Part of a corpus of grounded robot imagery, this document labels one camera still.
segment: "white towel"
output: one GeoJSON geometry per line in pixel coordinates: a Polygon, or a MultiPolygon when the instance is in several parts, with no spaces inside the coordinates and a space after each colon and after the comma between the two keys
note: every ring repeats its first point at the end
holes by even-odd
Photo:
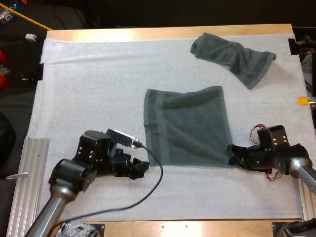
{"type": "MultiPolygon", "coordinates": [[[[41,208],[50,197],[48,179],[63,158],[72,159],[86,130],[117,129],[145,143],[143,101],[148,88],[188,92],[221,85],[233,143],[253,145],[251,128],[284,125],[291,145],[301,143],[315,161],[316,146],[309,107],[299,107],[305,96],[299,57],[290,55],[292,34],[228,37],[244,47],[276,54],[267,74],[248,90],[223,66],[195,58],[195,39],[71,43],[47,39],[29,137],[51,139],[41,208]]],[[[146,160],[143,150],[125,149],[146,160]]],[[[274,182],[264,173],[213,167],[165,166],[157,190],[128,211],[86,220],[171,220],[300,217],[295,180],[283,176],[274,182]]],[[[62,218],[121,207],[142,198],[159,177],[150,168],[143,179],[97,178],[67,205],[62,218]]]]}

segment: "crumpled towel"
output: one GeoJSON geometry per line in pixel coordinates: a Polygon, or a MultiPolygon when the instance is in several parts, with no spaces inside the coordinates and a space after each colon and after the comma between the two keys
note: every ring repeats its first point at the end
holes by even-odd
{"type": "Polygon", "coordinates": [[[240,43],[208,33],[193,42],[191,53],[196,58],[230,66],[230,71],[248,89],[259,83],[277,57],[274,53],[244,48],[240,43]]]}

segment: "dark gray towel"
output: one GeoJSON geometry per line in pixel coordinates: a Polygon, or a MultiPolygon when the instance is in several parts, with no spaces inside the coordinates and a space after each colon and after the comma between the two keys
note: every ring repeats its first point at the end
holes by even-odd
{"type": "Polygon", "coordinates": [[[162,164],[231,167],[227,146],[232,139],[221,86],[184,94],[147,90],[144,126],[146,144],[162,164]]]}
{"type": "Polygon", "coordinates": [[[276,59],[274,53],[244,48],[240,43],[208,33],[194,41],[191,53],[197,58],[230,66],[230,71],[248,89],[258,84],[276,59]]]}

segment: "metal bracket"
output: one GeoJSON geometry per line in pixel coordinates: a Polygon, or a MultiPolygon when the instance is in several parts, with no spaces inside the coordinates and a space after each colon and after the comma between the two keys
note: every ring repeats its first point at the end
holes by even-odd
{"type": "Polygon", "coordinates": [[[24,236],[37,216],[48,146],[48,139],[24,139],[19,172],[6,177],[16,181],[7,237],[24,236]]]}

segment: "table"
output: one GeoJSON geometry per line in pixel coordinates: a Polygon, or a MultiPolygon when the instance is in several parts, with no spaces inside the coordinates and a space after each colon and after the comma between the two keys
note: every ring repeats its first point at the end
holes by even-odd
{"type": "MultiPolygon", "coordinates": [[[[194,38],[204,32],[218,36],[245,36],[292,33],[291,24],[201,26],[137,29],[98,29],[48,31],[47,38],[76,42],[127,42],[194,38]]],[[[203,221],[135,221],[103,222],[106,237],[268,237],[272,222],[295,220],[203,220],[203,221]]]]}

